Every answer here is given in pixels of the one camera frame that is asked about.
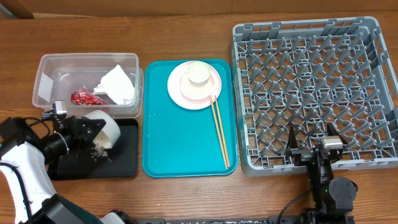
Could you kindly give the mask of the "grey bowl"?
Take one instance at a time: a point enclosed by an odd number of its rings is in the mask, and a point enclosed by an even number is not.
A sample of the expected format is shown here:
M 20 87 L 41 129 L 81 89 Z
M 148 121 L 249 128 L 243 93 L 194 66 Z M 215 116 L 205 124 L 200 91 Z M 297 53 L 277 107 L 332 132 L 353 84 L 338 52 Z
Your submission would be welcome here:
M 93 140 L 97 149 L 111 149 L 116 144 L 121 135 L 121 131 L 118 124 L 112 117 L 101 110 L 92 111 L 83 117 L 90 120 L 103 119 L 106 123 Z

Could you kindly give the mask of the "white paper napkin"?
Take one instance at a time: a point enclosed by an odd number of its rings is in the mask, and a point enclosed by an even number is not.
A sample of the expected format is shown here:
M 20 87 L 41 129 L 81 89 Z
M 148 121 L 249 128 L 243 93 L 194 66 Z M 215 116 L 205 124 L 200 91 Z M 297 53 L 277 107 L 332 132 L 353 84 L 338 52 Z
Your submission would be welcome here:
M 116 65 L 100 80 L 93 89 L 94 95 L 108 95 L 117 105 L 131 104 L 135 97 L 135 88 L 120 65 Z

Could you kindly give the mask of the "wooden chopstick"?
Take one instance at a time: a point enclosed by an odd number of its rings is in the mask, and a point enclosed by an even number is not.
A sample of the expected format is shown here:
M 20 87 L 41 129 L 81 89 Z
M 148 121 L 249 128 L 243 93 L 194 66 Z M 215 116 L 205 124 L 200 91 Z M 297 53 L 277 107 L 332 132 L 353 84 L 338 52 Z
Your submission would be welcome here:
M 225 135 L 224 135 L 223 122 L 222 122 L 222 119 L 221 119 L 220 107 L 219 107 L 218 100 L 217 100 L 216 96 L 213 97 L 213 101 L 214 101 L 216 115 L 218 117 L 218 123 L 219 123 L 219 127 L 220 127 L 221 138 L 222 138 L 224 149 L 225 149 L 225 154 L 226 154 L 226 159 L 227 159 L 227 163 L 228 163 L 228 168 L 230 168 L 231 165 L 230 165 L 230 161 L 229 161 L 228 148 L 227 148 L 227 145 L 226 145 L 226 139 L 225 139 Z
M 212 113 L 213 113 L 213 118 L 214 118 L 214 122 L 215 122 L 215 126 L 216 126 L 216 132 L 217 132 L 218 141 L 219 141 L 219 144 L 220 144 L 221 154 L 223 156 L 224 166 L 225 166 L 226 169 L 228 169 L 228 163 L 227 163 L 227 159 L 226 159 L 226 154 L 225 154 L 223 141 L 222 141 L 222 138 L 221 138 L 220 127 L 219 127 L 219 123 L 218 123 L 218 117 L 216 115 L 214 101 L 213 101 L 213 97 L 212 96 L 210 97 L 210 105 L 211 105 L 211 110 L 212 110 Z

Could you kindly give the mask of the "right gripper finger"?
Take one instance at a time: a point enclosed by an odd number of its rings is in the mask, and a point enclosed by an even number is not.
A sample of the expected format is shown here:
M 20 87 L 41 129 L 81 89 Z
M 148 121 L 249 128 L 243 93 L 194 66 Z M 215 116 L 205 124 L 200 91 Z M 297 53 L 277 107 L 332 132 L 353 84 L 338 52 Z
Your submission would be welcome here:
M 294 131 L 294 126 L 292 124 L 290 125 L 290 128 L 289 128 L 289 138 L 287 141 L 287 147 L 289 149 L 293 149 L 293 150 L 297 150 L 299 148 L 298 144 L 297 144 L 295 131 Z
M 343 145 L 347 146 L 348 142 L 347 140 L 336 130 L 332 122 L 327 122 L 326 125 L 326 131 L 327 131 L 327 136 L 338 136 L 343 143 Z

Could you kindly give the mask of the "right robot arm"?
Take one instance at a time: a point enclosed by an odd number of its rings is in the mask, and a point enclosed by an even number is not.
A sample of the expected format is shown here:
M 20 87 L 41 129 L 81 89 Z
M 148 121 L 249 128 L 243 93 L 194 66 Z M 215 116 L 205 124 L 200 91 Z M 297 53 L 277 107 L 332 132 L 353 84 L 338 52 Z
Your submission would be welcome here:
M 295 166 L 306 167 L 310 189 L 282 209 L 277 223 L 282 222 L 284 212 L 293 203 L 308 194 L 312 194 L 314 207 L 304 209 L 295 218 L 295 223 L 354 223 L 348 213 L 353 210 L 358 185 L 345 177 L 335 177 L 331 167 L 343 158 L 347 145 L 346 139 L 327 123 L 327 132 L 320 144 L 313 146 L 311 151 L 303 151 L 298 147 L 294 127 L 289 128 L 285 155 L 293 158 Z

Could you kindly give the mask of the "white rice pile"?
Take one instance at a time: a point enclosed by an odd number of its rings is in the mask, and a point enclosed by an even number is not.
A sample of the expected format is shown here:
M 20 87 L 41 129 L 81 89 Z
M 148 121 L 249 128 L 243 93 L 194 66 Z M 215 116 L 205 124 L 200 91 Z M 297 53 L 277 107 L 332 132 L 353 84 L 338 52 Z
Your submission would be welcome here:
M 105 159 L 109 162 L 112 162 L 112 160 L 108 156 L 107 149 L 99 144 L 96 144 L 95 147 L 93 148 L 93 152 L 91 153 L 91 158 L 94 159 L 94 161 L 98 161 L 100 159 Z

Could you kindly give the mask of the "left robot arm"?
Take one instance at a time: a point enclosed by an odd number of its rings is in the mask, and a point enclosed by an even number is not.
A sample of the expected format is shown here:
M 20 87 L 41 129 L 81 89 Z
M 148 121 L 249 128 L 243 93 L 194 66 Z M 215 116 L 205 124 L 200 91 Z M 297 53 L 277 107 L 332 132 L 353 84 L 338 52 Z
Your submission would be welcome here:
M 53 122 L 53 131 L 40 138 L 26 118 L 9 117 L 1 123 L 1 172 L 6 176 L 16 223 L 135 223 L 128 214 L 113 210 L 103 218 L 56 193 L 45 166 L 64 156 L 102 147 L 111 149 L 120 129 L 108 114 L 94 111 L 82 118 L 45 113 L 34 124 Z

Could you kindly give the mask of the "red foil wrapper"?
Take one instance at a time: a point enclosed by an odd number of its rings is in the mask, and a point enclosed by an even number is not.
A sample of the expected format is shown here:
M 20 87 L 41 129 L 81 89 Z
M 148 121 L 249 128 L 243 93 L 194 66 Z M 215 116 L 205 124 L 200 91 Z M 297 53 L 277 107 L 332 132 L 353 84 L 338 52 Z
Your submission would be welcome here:
M 103 99 L 89 93 L 84 86 L 71 94 L 71 102 L 76 105 L 106 105 Z

